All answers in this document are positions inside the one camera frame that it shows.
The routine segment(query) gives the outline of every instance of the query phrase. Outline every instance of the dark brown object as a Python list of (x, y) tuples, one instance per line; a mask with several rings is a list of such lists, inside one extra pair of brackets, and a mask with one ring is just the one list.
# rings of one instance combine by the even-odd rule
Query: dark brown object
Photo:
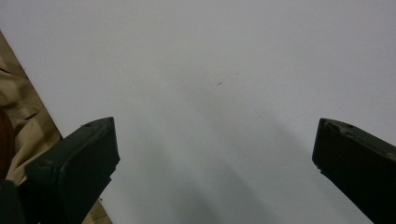
[(313, 162), (374, 223), (396, 223), (396, 147), (350, 124), (321, 119)]
[(14, 157), (14, 130), (5, 110), (0, 107), (0, 179), (7, 176)]

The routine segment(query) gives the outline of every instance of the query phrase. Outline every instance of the white backdrop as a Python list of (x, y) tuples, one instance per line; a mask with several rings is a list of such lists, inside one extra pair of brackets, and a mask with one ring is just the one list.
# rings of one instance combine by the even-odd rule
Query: white backdrop
[(370, 223), (311, 161), (319, 118), (396, 144), (396, 2), (4, 0), (67, 136), (116, 120), (114, 223)]

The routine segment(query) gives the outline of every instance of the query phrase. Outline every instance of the white wall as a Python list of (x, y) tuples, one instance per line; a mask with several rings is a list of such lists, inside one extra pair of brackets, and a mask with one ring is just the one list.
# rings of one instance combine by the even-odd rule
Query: white wall
[(22, 1), (0, 29), (63, 135), (113, 116), (114, 223), (370, 223), (319, 118), (396, 144), (396, 2)]

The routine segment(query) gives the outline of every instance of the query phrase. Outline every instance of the white surface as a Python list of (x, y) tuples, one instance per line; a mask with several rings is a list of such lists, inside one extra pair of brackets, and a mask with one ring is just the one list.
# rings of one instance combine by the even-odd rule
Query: white surface
[(396, 144), (396, 2), (22, 1), (0, 28), (64, 136), (113, 116), (114, 223), (370, 223), (318, 120)]

